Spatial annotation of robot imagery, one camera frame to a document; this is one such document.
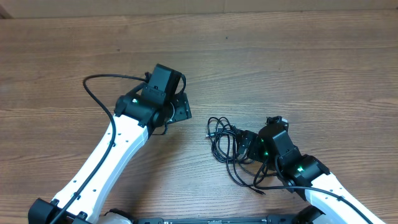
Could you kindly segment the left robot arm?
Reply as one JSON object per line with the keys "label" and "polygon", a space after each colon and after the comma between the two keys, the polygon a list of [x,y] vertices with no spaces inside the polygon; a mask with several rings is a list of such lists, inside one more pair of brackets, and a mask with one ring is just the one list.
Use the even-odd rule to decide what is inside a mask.
{"label": "left robot arm", "polygon": [[38,198],[28,211],[29,223],[134,223],[127,212],[103,205],[119,176],[135,153],[154,135],[192,117],[187,94],[177,87],[185,75],[157,64],[140,84],[121,95],[108,115],[110,124],[89,158],[72,180],[50,202]]}

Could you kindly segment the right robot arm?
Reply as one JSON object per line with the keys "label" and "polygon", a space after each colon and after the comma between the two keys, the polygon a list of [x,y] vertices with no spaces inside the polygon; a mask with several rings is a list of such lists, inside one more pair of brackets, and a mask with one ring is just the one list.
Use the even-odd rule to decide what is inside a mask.
{"label": "right robot arm", "polygon": [[294,218],[294,223],[382,223],[382,220],[352,196],[336,176],[316,157],[302,154],[289,136],[289,123],[268,117],[258,132],[231,128],[236,154],[260,162],[251,187],[260,193],[270,190],[260,183],[275,176],[279,189],[298,194],[310,205]]}

